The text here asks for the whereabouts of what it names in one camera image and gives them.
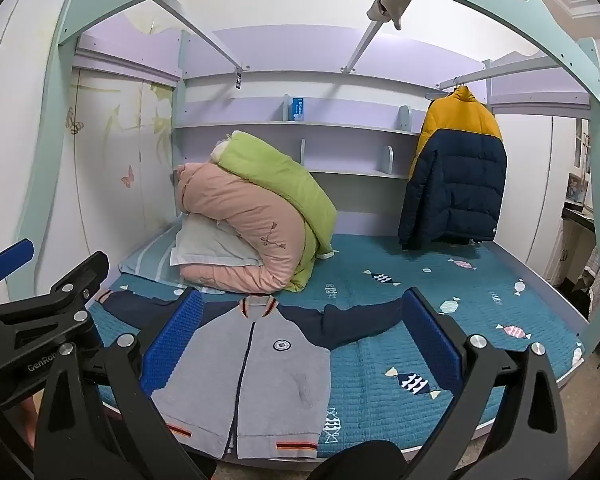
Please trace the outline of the left hand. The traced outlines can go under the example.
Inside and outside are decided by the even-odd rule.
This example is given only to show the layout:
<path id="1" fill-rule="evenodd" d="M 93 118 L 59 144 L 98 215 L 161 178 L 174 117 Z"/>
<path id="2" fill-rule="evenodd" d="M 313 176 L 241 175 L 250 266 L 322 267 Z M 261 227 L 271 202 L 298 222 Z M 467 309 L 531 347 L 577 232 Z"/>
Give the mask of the left hand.
<path id="1" fill-rule="evenodd" d="M 15 428 L 23 437 L 24 442 L 35 447 L 36 425 L 38 424 L 38 410 L 34 402 L 34 397 L 29 396 L 22 402 L 12 408 L 12 417 L 15 419 Z"/>

